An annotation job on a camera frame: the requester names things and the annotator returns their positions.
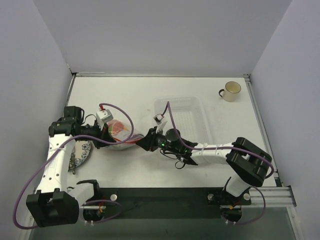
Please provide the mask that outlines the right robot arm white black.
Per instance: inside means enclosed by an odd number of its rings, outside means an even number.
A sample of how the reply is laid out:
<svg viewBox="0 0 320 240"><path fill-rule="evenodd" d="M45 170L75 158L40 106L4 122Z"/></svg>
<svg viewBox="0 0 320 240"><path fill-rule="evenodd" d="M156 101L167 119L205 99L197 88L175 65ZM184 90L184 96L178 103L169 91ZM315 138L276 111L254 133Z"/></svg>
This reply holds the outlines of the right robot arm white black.
<svg viewBox="0 0 320 240"><path fill-rule="evenodd" d="M229 165L234 175L221 192L227 204L233 204L250 187L262 187L272 169L272 157L244 137L231 143L208 145L183 139L173 128L163 134L154 127L136 145L148 152L161 149L175 155L184 165Z"/></svg>

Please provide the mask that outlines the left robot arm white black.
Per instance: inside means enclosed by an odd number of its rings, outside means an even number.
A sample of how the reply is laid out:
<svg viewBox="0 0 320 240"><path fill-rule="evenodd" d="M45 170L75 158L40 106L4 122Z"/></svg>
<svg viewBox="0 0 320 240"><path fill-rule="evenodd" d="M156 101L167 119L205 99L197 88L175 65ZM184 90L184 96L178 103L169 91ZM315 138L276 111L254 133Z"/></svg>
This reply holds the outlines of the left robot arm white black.
<svg viewBox="0 0 320 240"><path fill-rule="evenodd" d="M63 117L48 129L48 164L35 193L26 198L26 206L41 228L75 224L82 205L87 202L95 206L102 199L95 179L79 181L71 191L67 186L69 163L76 141L91 140L98 149L115 142L107 125L113 119L111 112L104 109L97 111L95 116L93 125L84 125L83 109L67 106Z"/></svg>

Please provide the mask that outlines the fake watermelon slice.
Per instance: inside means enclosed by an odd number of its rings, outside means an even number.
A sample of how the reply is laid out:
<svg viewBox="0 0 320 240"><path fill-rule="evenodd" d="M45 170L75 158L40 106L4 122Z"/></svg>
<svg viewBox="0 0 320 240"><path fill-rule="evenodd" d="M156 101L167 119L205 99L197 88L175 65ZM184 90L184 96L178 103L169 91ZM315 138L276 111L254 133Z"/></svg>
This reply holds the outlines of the fake watermelon slice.
<svg viewBox="0 0 320 240"><path fill-rule="evenodd" d="M107 125L108 125L108 132L113 136L118 135L120 132L127 130L125 125L119 120L113 119L109 121Z"/></svg>

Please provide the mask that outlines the clear zip top bag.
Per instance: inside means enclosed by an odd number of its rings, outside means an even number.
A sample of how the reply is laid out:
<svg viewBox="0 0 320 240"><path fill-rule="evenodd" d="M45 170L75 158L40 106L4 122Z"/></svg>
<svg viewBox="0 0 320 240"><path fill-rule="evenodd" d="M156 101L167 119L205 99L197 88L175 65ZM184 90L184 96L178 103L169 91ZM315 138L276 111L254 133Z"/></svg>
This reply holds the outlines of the clear zip top bag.
<svg viewBox="0 0 320 240"><path fill-rule="evenodd" d="M122 142L125 139L127 139L132 131L132 127L130 124L126 124L126 123L123 123L123 124L125 125L127 130L124 130L117 135L110 134L116 140L116 142ZM117 145L110 145L108 148L115 151L122 151L128 148L134 147L136 145L136 142L142 139L143 137L144 135L140 131L134 130L133 134L126 142L117 144Z"/></svg>

